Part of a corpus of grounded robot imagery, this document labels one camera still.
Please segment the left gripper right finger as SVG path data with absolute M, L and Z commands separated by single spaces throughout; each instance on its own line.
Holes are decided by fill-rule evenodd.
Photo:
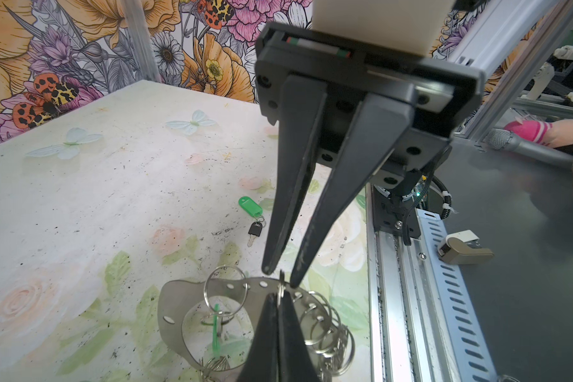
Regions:
M 278 306 L 278 363 L 278 381 L 320 381 L 291 298 L 281 299 Z

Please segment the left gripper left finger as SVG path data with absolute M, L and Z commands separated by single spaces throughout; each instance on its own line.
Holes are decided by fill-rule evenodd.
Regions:
M 277 294 L 265 301 L 252 340 L 248 358 L 238 382 L 275 382 L 279 371 L 279 328 Z

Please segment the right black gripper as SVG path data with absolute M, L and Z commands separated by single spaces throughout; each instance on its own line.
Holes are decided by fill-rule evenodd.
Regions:
M 278 266 L 316 159 L 335 164 L 291 272 L 298 287 L 334 222 L 371 178 L 394 189 L 449 144 L 480 105 L 485 73 L 278 22 L 265 25 L 255 48 L 260 110 L 270 124 L 279 121 L 264 274 Z

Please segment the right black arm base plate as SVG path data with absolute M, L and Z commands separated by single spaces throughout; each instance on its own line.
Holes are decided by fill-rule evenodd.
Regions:
M 407 234 L 410 238 L 419 239 L 421 232 L 415 210 L 407 211 L 415 198 L 415 183 L 405 181 L 391 190 L 381 186 L 372 186 L 372 223 L 376 232 L 387 232 L 400 237 L 403 224 L 407 225 Z

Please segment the green tag key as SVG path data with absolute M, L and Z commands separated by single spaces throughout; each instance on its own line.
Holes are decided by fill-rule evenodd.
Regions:
M 261 236 L 264 229 L 265 218 L 264 210 L 258 205 L 251 197 L 240 197 L 238 200 L 240 208 L 253 219 L 250 228 L 248 229 L 248 247 L 251 248 L 256 239 Z

